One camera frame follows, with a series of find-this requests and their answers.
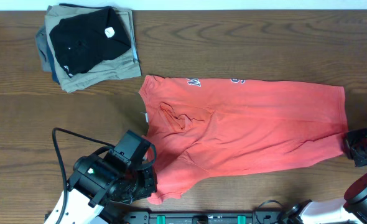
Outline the red printed t-shirt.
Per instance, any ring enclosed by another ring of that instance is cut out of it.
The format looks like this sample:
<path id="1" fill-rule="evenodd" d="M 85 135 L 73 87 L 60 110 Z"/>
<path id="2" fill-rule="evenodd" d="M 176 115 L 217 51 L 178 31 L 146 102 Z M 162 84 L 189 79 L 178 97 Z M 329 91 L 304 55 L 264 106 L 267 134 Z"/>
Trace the red printed t-shirt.
<path id="1" fill-rule="evenodd" d="M 341 86 L 148 75 L 139 94 L 146 139 L 156 147 L 154 205 L 210 177 L 309 167 L 343 154 Z"/>

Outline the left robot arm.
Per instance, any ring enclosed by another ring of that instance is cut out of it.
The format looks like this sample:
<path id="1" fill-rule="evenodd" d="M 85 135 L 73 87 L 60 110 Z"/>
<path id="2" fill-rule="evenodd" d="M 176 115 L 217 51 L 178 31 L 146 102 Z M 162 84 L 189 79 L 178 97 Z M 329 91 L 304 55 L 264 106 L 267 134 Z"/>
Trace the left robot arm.
<path id="1" fill-rule="evenodd" d="M 148 140 L 127 131 L 116 145 L 102 142 L 101 148 L 76 161 L 68 177 L 57 143 L 58 131 L 59 128 L 53 129 L 52 141 L 63 191 L 46 223 L 90 223 L 110 203 L 131 204 L 157 191 L 153 170 L 157 158 L 144 158 L 147 152 L 156 152 L 155 145 Z"/>

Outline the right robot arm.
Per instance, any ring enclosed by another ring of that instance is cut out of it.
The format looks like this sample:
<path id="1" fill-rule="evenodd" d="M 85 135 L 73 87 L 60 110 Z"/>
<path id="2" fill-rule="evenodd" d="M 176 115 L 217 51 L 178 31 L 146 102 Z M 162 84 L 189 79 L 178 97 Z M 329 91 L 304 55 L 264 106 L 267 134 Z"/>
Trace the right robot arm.
<path id="1" fill-rule="evenodd" d="M 366 128 L 346 133 L 343 143 L 347 157 L 356 167 L 367 166 Z M 367 173 L 351 184 L 342 198 L 297 204 L 281 215 L 279 223 L 367 224 Z"/>

